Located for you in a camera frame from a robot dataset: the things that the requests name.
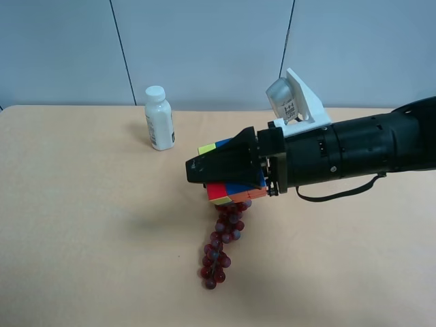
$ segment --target white bottle cap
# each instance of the white bottle cap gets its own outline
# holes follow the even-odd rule
[[[165,99],[165,90],[163,87],[147,87],[145,90],[146,102],[160,102]]]

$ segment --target robotic arm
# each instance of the robotic arm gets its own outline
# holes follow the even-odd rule
[[[357,189],[321,202],[368,190],[388,172],[436,168],[436,97],[378,114],[331,123],[321,101],[291,70],[267,96],[278,119],[255,133],[242,130],[224,145],[186,162],[190,183],[237,183],[268,194],[289,187],[368,174],[377,176]],[[294,119],[302,117],[299,122]]]

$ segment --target beige table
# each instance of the beige table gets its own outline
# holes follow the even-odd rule
[[[334,120],[381,110],[332,109]],[[196,148],[271,112],[175,112],[150,147],[141,107],[0,114],[0,326],[436,325],[434,172],[360,196],[256,200],[214,291],[198,277],[216,213],[185,178]],[[369,177],[302,188],[326,195]]]

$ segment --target white plastic bottle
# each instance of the white plastic bottle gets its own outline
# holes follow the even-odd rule
[[[145,90],[145,117],[149,126],[151,144],[162,151],[174,146],[174,127],[171,106],[165,100],[163,87],[153,86]]]

